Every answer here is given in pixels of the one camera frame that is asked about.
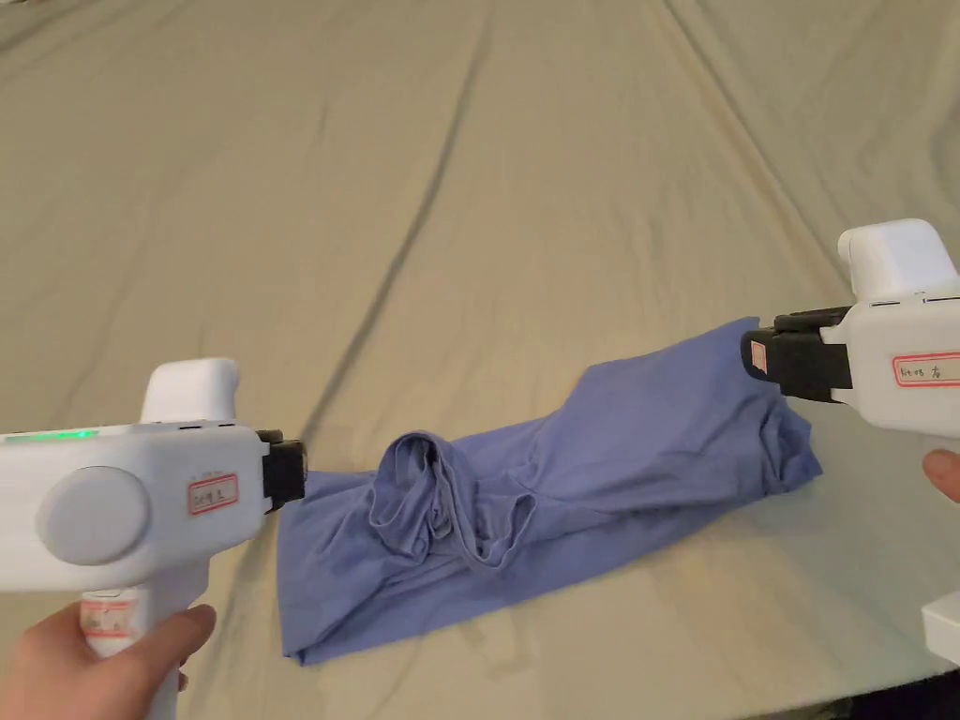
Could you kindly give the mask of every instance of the beige bedsheet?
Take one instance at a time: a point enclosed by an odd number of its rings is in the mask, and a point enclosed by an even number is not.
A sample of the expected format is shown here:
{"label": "beige bedsheet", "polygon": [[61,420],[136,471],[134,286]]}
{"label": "beige bedsheet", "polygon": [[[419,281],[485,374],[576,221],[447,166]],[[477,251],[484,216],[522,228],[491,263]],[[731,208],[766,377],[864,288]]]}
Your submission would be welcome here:
{"label": "beige bedsheet", "polygon": [[[367,468],[588,364],[850,300],[847,227],[960,258],[953,0],[42,0],[0,8],[0,431],[241,417]],[[916,439],[797,404],[826,475],[594,582],[301,669],[271,524],[218,557],[182,717],[731,718],[943,665],[960,511]],[[0,598],[3,647],[63,597]]]}

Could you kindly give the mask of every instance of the white label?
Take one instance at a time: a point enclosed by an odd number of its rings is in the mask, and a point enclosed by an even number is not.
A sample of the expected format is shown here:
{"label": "white label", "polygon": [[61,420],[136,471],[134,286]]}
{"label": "white label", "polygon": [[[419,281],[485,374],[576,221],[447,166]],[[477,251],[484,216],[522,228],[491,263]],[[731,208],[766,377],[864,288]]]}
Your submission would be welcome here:
{"label": "white label", "polygon": [[960,352],[900,355],[894,358],[894,378],[902,388],[960,386]]}
{"label": "white label", "polygon": [[80,627],[87,637],[131,637],[133,602],[83,600]]}
{"label": "white label", "polygon": [[226,508],[240,499],[237,476],[234,474],[198,480],[190,483],[187,491],[192,516]]}
{"label": "white label", "polygon": [[755,368],[767,372],[767,348],[762,343],[758,343],[756,340],[750,341],[750,357]]}

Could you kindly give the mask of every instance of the blue t-shirt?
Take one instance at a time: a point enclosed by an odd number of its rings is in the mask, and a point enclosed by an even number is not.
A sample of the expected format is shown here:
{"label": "blue t-shirt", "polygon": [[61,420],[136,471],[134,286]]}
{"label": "blue t-shirt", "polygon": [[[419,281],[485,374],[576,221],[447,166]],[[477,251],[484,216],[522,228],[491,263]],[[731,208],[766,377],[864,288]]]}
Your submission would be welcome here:
{"label": "blue t-shirt", "polygon": [[311,472],[280,519],[284,654],[321,662],[582,582],[820,474],[809,425],[741,366],[756,327],[594,366],[539,420]]}

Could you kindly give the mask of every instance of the green indicator light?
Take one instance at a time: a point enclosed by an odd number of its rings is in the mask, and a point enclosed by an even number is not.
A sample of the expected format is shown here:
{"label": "green indicator light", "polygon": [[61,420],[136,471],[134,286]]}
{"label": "green indicator light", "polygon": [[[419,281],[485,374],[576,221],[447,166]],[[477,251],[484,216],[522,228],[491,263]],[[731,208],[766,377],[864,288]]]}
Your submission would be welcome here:
{"label": "green indicator light", "polygon": [[100,435],[99,430],[70,430],[61,433],[34,433],[33,435],[9,435],[4,438],[5,443],[31,443],[44,440],[81,440],[95,438]]}

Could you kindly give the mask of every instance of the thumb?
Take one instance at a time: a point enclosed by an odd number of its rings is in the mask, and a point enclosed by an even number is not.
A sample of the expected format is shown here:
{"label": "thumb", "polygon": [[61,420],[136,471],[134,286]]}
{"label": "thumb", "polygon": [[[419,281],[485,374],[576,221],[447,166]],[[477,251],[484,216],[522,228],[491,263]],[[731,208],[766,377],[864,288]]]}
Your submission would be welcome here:
{"label": "thumb", "polygon": [[156,691],[167,675],[204,646],[216,623],[217,613],[209,605],[178,612],[111,660],[137,668],[149,689]]}
{"label": "thumb", "polygon": [[924,472],[937,490],[960,502],[960,455],[934,450],[924,458]]}

